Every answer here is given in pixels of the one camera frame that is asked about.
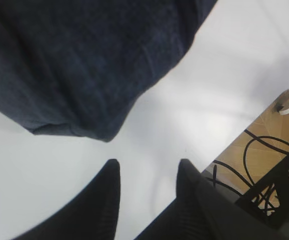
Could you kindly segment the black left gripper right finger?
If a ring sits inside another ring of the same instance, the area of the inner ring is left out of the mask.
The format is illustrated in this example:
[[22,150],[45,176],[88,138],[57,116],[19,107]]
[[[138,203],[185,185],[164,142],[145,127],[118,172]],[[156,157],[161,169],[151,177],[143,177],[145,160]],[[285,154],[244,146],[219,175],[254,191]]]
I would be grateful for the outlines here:
[[178,165],[175,200],[138,240],[289,240],[289,223],[274,230],[227,200],[188,160]]

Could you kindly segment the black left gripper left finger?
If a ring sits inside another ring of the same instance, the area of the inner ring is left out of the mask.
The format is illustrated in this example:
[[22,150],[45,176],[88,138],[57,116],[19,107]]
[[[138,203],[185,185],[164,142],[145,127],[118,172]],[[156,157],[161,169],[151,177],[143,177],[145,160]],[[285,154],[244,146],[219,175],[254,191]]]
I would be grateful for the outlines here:
[[17,239],[113,240],[120,198],[120,164],[110,159],[74,199]]

